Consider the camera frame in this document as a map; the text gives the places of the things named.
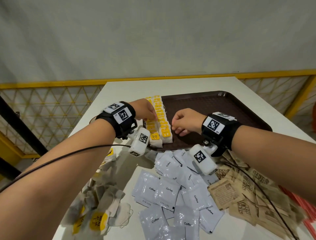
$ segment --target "white table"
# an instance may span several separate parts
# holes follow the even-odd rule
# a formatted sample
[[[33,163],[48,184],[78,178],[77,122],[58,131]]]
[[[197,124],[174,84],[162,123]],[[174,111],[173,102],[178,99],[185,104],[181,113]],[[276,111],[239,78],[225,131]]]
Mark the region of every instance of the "white table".
[[[235,77],[108,82],[76,125],[71,135],[85,127],[91,118],[99,114],[102,108],[116,101],[130,102],[153,95],[165,96],[218,90],[227,91],[233,94],[266,123],[268,123],[274,132],[315,142]],[[122,147],[116,147],[116,149],[119,152],[122,150]],[[118,160],[118,168],[121,170],[125,169],[125,172],[133,171],[133,168],[136,166],[136,164],[133,164],[134,161],[136,161],[135,159],[136,158],[134,157],[122,154],[121,159]],[[144,161],[141,162],[140,165],[147,164],[148,167],[150,167],[144,159],[138,161]],[[130,173],[130,176],[132,175],[132,177],[124,188],[126,195],[121,200],[121,202],[128,202],[131,205],[131,209],[134,211],[129,224],[122,229],[119,227],[112,227],[104,239],[144,239],[142,227],[138,219],[138,212],[145,209],[145,207],[136,203],[134,198],[131,196],[132,189],[134,188],[141,169],[143,168],[137,166],[134,173]],[[70,229],[65,229],[59,226],[53,239],[74,239],[71,237],[71,234],[69,234],[70,231]],[[312,239],[309,232],[303,225],[301,225],[297,231],[301,240]],[[200,239],[261,240],[279,238],[261,226],[253,227],[246,221],[231,217],[228,213],[225,213],[213,234],[208,235],[200,229]]]

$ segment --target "gray wall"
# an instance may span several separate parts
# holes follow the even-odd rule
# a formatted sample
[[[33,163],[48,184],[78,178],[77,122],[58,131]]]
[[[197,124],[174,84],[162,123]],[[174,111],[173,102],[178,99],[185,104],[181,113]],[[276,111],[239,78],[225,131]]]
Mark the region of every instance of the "gray wall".
[[[0,0],[0,82],[316,68],[315,0]]]

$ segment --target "person's left hand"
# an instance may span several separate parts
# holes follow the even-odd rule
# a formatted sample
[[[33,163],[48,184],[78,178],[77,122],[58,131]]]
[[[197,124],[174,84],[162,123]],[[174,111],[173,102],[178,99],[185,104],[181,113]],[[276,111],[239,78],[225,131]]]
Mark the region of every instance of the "person's left hand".
[[[143,119],[144,121],[152,120],[152,121],[157,121],[158,117],[155,112],[154,107],[151,105],[151,103],[147,99],[138,99],[136,101],[130,102],[129,103],[135,110],[136,112],[136,119],[141,120]]]

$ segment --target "black bar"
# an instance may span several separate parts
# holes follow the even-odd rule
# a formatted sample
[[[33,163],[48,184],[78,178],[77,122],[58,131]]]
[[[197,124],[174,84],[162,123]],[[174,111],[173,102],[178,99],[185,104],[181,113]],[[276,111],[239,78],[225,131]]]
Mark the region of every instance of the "black bar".
[[[21,172],[0,157],[0,174],[9,180],[13,180],[21,174]]]
[[[14,128],[15,131],[37,152],[40,156],[47,153],[47,149],[16,115],[10,106],[0,96],[0,115]]]

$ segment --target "tray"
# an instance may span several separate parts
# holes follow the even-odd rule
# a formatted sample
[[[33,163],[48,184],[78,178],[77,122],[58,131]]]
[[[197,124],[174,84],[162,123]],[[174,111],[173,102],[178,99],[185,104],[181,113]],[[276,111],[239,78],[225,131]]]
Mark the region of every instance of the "tray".
[[[184,108],[191,108],[204,115],[213,112],[222,112],[235,117],[244,125],[272,131],[272,128],[265,121],[259,118],[253,111],[229,92],[198,92],[162,96],[161,99],[165,106],[166,116],[170,124],[177,111]],[[163,144],[162,148],[153,148],[148,145],[148,148],[155,151],[185,149],[191,148],[195,144],[202,144],[204,140],[198,133],[189,133],[186,136],[180,137],[172,131],[172,135],[173,143]]]

